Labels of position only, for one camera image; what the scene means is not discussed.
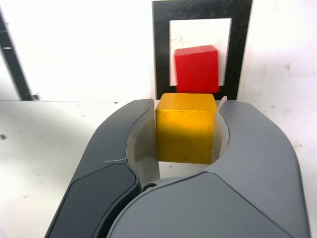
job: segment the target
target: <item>wooden block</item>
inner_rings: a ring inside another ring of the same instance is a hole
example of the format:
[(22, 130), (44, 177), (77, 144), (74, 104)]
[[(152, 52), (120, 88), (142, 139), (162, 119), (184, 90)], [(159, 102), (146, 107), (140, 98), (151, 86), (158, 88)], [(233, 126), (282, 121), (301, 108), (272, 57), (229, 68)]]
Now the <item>wooden block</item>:
[(178, 93), (217, 93), (218, 51), (214, 46), (176, 49), (174, 52)]
[(156, 108), (158, 159), (210, 164), (216, 111), (211, 94), (163, 94)]

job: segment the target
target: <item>white table surface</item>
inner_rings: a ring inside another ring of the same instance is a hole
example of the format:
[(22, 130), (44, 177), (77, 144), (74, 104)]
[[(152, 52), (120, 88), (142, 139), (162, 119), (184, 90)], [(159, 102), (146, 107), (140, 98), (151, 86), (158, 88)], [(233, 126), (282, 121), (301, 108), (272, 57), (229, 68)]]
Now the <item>white table surface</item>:
[[(6, 137), (0, 140), (0, 238), (44, 237), (92, 134), (124, 104), (0, 102), (0, 134)], [(274, 108), (263, 113), (296, 150), (317, 238), (317, 113), (309, 107), (304, 114)], [(160, 173), (184, 176), (204, 167), (161, 162)]]

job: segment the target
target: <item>yellow cube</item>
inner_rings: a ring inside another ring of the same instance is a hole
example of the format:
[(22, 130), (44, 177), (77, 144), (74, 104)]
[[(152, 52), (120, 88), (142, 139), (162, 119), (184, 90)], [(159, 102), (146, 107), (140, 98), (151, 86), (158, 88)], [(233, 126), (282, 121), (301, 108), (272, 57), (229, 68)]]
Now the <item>yellow cube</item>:
[(211, 164), (216, 111), (212, 94), (163, 94), (156, 108), (158, 160)]

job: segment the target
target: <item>black square frame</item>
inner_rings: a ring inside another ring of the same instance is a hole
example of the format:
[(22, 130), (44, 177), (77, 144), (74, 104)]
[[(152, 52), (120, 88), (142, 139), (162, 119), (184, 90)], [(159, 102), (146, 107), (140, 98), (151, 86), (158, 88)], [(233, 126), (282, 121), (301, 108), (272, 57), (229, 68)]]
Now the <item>black square frame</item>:
[(214, 98), (236, 100), (252, 0), (165, 0), (152, 4), (157, 99), (176, 92), (169, 84), (169, 22), (231, 18), (225, 81)]

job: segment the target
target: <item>black border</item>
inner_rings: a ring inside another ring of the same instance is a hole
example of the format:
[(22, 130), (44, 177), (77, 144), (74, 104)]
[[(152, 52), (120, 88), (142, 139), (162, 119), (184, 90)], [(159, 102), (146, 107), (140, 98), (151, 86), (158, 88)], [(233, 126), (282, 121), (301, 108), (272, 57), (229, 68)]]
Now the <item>black border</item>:
[(252, 0), (166, 0), (152, 4), (157, 99), (176, 92), (176, 87), (169, 85), (169, 21), (231, 18), (225, 82), (214, 97), (236, 100)]
[(29, 87), (23, 75), (19, 60), (16, 56), (15, 49), (12, 45), (11, 39), (8, 34), (8, 30), (3, 20), (2, 12), (0, 9), (0, 46), (3, 53), (3, 57), (6, 61), (8, 69), (11, 72), (14, 84), (21, 100), (32, 101)]

